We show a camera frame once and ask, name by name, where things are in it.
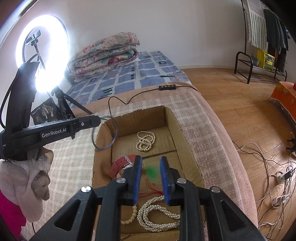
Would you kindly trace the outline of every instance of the red watch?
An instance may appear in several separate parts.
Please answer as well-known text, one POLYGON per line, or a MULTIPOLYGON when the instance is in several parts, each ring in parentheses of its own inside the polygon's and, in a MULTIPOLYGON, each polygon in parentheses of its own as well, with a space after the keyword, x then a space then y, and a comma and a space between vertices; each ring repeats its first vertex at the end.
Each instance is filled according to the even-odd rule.
POLYGON ((115 178, 122 169, 132 167, 135 158, 136 155, 124 155, 114 161, 109 171, 110 177, 115 178))

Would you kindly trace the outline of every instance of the multi-strand pearl necklace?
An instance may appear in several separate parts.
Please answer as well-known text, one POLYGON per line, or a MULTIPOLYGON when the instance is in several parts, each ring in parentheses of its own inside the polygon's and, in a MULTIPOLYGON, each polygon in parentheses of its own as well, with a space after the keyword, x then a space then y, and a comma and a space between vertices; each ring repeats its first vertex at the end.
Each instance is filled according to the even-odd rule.
POLYGON ((154 197, 150 200, 148 200, 139 210, 138 212, 138 222, 139 224, 146 230, 149 230, 151 232, 161 232, 161 231, 166 231, 169 229, 177 228, 180 226, 179 221, 174 222, 174 223, 164 223, 164 224, 156 224, 148 219, 148 213, 154 209, 160 210, 163 212, 165 215, 169 216, 170 218, 174 219, 180 219, 180 214, 175 214, 167 210, 165 207, 162 207, 160 205, 151 205, 152 203, 156 201, 162 201, 165 199, 165 196, 159 196, 159 197, 154 197))
POLYGON ((133 206, 133 214, 131 215, 131 218, 129 220, 126 220, 126 221, 121 221, 121 224, 124 225, 124 224, 129 224, 131 223, 135 217, 137 216, 137 206, 133 206))
POLYGON ((140 141, 136 145, 136 148, 138 151, 149 151, 152 148, 152 145, 154 144, 155 139, 156 139, 155 134, 152 132, 149 132, 149 131, 139 131, 137 133, 137 136, 140 139, 140 141), (148 133, 151 135, 146 135, 146 136, 140 137, 139 136, 140 133, 148 133))

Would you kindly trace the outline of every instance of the red watch strap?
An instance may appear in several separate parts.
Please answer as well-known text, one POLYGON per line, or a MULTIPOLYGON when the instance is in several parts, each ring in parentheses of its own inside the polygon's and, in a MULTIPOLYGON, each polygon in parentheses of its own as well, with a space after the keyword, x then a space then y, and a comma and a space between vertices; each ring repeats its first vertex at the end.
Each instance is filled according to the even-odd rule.
POLYGON ((115 178, 121 169, 129 162, 134 162, 136 155, 124 155, 113 162, 109 174, 110 177, 115 178))

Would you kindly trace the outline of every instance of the screw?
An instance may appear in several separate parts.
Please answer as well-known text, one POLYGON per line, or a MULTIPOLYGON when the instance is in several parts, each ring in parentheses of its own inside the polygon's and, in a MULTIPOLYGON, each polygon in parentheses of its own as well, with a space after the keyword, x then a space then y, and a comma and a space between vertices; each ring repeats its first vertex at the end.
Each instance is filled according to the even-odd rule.
POLYGON ((211 187, 211 191, 214 193, 219 193, 219 192, 221 192, 221 189, 217 186, 213 186, 213 187, 211 187))
POLYGON ((186 179, 185 178, 178 178, 177 179, 177 183, 185 184, 186 183, 186 179))
POLYGON ((125 183, 126 182, 126 179, 124 177, 120 177, 120 178, 117 178, 116 179, 116 182, 117 183, 125 183))
POLYGON ((83 192, 90 192, 91 191, 91 187, 90 186, 85 186, 81 188, 81 191, 83 192))

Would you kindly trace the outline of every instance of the orange tablecloth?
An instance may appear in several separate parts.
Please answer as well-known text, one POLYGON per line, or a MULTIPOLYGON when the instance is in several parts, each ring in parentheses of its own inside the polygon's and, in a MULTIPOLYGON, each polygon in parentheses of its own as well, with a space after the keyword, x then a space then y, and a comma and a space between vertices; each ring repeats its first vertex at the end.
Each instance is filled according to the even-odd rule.
POLYGON ((280 82, 271 94, 271 99, 278 100, 296 122, 296 90, 293 83, 280 82))

